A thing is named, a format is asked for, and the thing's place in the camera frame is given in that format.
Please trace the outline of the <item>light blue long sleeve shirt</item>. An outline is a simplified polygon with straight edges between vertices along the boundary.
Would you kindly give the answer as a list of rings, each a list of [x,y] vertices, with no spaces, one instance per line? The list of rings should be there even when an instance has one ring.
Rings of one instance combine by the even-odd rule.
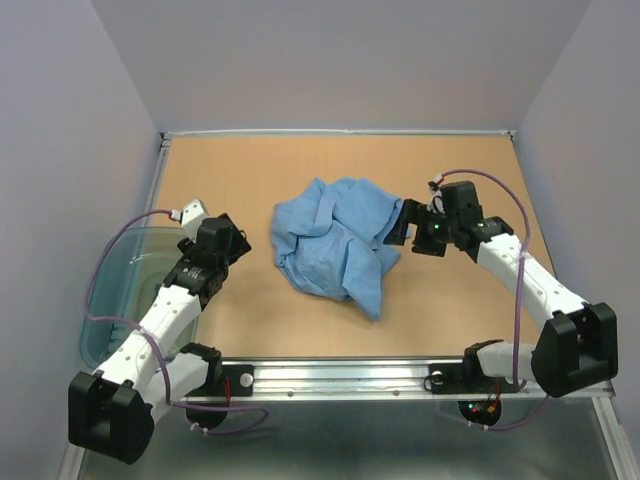
[[[297,291],[352,301],[372,321],[382,313],[384,276],[400,253],[383,243],[403,200],[371,181],[316,178],[299,196],[275,205],[274,264]]]

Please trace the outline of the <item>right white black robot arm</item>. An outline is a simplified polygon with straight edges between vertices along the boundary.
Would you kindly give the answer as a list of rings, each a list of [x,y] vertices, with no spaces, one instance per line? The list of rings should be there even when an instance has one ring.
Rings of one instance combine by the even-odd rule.
[[[453,245],[498,279],[540,329],[536,344],[489,340],[468,347],[463,384],[482,390],[495,379],[533,382],[553,398],[608,381],[619,372],[617,317],[606,303],[590,303],[563,286],[526,251],[500,217],[487,217],[469,181],[433,185],[428,204],[404,200],[384,242],[402,245],[416,228],[412,250],[442,257]]]

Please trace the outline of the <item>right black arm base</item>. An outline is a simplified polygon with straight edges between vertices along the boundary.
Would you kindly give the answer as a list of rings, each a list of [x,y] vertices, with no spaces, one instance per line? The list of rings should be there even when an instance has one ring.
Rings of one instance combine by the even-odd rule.
[[[422,381],[423,388],[435,395],[473,393],[474,388],[465,376],[461,363],[438,363],[428,367]]]

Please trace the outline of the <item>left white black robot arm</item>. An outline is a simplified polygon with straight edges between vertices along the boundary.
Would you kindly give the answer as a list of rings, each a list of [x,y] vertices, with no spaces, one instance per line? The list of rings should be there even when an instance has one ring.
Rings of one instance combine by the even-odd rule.
[[[68,387],[69,442],[126,464],[142,456],[174,401],[195,389],[210,394],[221,386],[217,350],[189,344],[172,363],[166,363],[165,354],[221,290],[230,267],[251,249],[226,213],[211,217],[189,207],[171,215],[186,233],[178,244],[180,259],[122,345],[93,372],[77,374]]]

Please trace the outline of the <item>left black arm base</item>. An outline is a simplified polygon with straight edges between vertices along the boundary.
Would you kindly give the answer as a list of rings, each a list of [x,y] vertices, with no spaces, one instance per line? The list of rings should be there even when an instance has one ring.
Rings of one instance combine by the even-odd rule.
[[[255,367],[252,364],[221,363],[207,372],[205,382],[189,393],[191,397],[250,397]]]

